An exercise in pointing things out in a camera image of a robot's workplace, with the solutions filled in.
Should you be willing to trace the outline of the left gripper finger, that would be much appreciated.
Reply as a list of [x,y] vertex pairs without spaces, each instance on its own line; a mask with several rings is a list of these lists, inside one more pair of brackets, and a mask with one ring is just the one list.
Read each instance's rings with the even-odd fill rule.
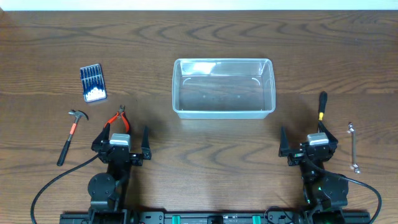
[[142,157],[143,157],[143,159],[144,160],[151,160],[152,159],[152,153],[151,153],[150,145],[149,145],[149,130],[148,130],[147,126],[144,128],[143,137],[142,137],[142,143],[141,143],[141,149],[142,149]]
[[91,149],[95,152],[100,152],[103,150],[105,144],[109,144],[109,133],[110,124],[107,123],[103,128],[102,132],[97,136],[97,138],[92,142]]

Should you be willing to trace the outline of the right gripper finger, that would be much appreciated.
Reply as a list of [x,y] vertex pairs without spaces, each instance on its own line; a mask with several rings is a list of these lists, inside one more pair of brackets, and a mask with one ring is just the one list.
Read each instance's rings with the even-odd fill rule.
[[338,140],[337,138],[334,137],[334,135],[332,135],[331,132],[329,132],[329,130],[327,130],[322,121],[318,122],[318,132],[326,134],[327,138],[329,139],[330,151],[335,152],[337,149]]
[[279,157],[287,157],[292,153],[292,150],[287,139],[285,128],[281,127],[280,130],[280,146],[279,146]]

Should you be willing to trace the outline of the silver offset wrench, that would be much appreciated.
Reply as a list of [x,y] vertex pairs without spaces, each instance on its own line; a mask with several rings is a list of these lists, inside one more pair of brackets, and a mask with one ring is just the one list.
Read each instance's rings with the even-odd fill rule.
[[352,150],[351,150],[351,160],[352,160],[351,167],[354,170],[355,174],[360,174],[361,171],[360,171],[360,168],[359,168],[359,165],[358,165],[358,162],[357,162],[356,130],[354,128],[353,123],[349,123],[348,124],[348,132],[351,134],[351,140],[352,140],[352,143],[351,143],[351,147],[352,147]]

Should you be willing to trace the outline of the red handled pliers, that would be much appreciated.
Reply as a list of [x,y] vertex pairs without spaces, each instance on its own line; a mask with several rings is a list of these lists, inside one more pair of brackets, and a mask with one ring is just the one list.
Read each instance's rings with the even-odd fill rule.
[[120,107],[117,110],[116,114],[112,118],[107,120],[107,122],[105,123],[104,127],[106,127],[108,124],[112,124],[113,122],[115,122],[119,118],[122,119],[122,121],[124,123],[126,134],[129,134],[131,132],[131,125],[130,125],[129,120],[127,119],[124,105],[120,105]]

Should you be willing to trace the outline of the small claw hammer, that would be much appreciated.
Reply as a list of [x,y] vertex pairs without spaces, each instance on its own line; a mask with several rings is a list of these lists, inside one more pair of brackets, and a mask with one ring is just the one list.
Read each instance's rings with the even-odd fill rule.
[[78,124],[79,120],[81,118],[85,118],[86,120],[89,120],[88,115],[86,113],[80,111],[80,110],[77,110],[77,111],[76,110],[70,110],[68,112],[68,114],[72,115],[75,118],[75,120],[74,120],[74,122],[72,124],[72,127],[70,129],[68,139],[65,141],[63,149],[62,149],[62,151],[60,153],[60,156],[58,158],[57,166],[63,166],[63,164],[65,162],[65,158],[67,156],[67,152],[69,150],[69,147],[70,147],[70,144],[71,144],[71,141],[72,141],[72,138],[73,138],[73,135],[75,133],[75,130],[76,130],[76,127],[77,127],[77,124]]

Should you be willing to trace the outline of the black yellow screwdriver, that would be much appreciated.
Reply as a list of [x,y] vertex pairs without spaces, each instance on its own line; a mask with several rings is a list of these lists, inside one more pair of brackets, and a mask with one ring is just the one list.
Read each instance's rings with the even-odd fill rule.
[[319,107],[318,107],[318,123],[323,121],[323,116],[325,114],[325,108],[327,103],[328,95],[327,92],[322,91],[319,96]]

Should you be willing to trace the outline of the blue precision screwdriver set case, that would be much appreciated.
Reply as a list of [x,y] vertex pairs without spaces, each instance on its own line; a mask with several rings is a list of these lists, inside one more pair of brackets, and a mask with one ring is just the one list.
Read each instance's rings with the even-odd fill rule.
[[83,99],[86,103],[107,98],[103,71],[100,64],[81,67],[80,79],[83,88]]

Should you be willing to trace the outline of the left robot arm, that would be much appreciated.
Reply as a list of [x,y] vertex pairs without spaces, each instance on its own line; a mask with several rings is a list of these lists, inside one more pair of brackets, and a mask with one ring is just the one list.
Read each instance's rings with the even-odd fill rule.
[[152,159],[148,129],[144,128],[141,153],[131,152],[131,135],[110,135],[107,124],[93,141],[91,149],[100,161],[108,166],[106,172],[96,174],[88,184],[91,196],[91,209],[99,212],[118,212],[122,209],[131,167],[142,166],[145,160]]

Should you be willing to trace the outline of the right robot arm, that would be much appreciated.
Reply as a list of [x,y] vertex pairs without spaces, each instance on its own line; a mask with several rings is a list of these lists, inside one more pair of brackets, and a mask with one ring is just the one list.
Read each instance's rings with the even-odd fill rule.
[[308,216],[339,210],[348,204],[348,182],[343,175],[327,174],[323,165],[333,157],[337,144],[337,138],[321,121],[318,132],[309,134],[298,149],[290,147],[285,128],[281,128],[279,156],[286,157],[289,166],[300,167]]

